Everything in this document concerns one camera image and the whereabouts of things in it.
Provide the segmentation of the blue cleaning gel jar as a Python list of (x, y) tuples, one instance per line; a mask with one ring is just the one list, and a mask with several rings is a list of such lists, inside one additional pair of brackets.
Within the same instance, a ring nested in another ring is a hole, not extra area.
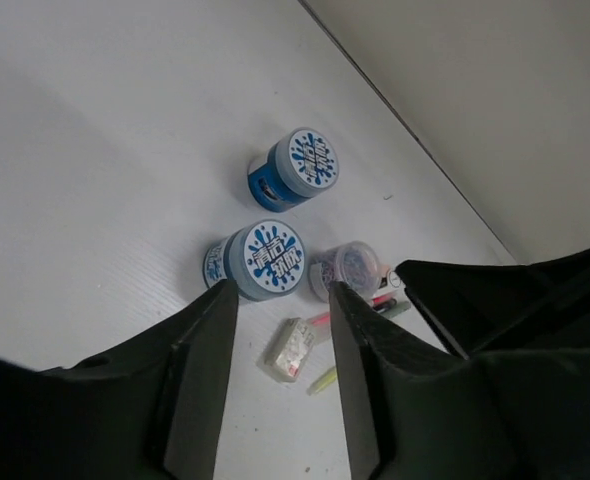
[(275, 219), (255, 222), (214, 243), (202, 264), (207, 287), (233, 280), (239, 294), (253, 302), (291, 294), (305, 270), (306, 250), (300, 236)]
[(281, 213), (328, 191), (339, 171), (329, 140), (314, 129), (300, 127), (250, 163), (247, 182), (260, 206)]

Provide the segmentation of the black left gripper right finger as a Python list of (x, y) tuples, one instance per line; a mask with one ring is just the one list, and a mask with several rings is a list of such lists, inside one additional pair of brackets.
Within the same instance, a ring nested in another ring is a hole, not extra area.
[(353, 479), (380, 475), (381, 436), (377, 428), (377, 366), (359, 320), (371, 308), (346, 284), (330, 292), (331, 336), (338, 375), (350, 474)]

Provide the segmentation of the clear jar of paper clips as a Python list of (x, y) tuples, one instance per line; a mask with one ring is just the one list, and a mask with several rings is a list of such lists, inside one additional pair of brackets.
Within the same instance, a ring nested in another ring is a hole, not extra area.
[(375, 251), (364, 242), (352, 241), (313, 255), (308, 279), (322, 302), (329, 300), (333, 282), (344, 282), (363, 298), (371, 298), (381, 283), (380, 269)]

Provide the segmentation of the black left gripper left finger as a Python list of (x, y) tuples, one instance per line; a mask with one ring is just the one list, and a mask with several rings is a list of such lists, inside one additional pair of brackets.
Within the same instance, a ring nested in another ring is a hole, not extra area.
[(221, 281), (198, 299), (190, 329), (171, 350), (163, 467), (174, 479), (211, 479), (237, 325), (238, 291)]

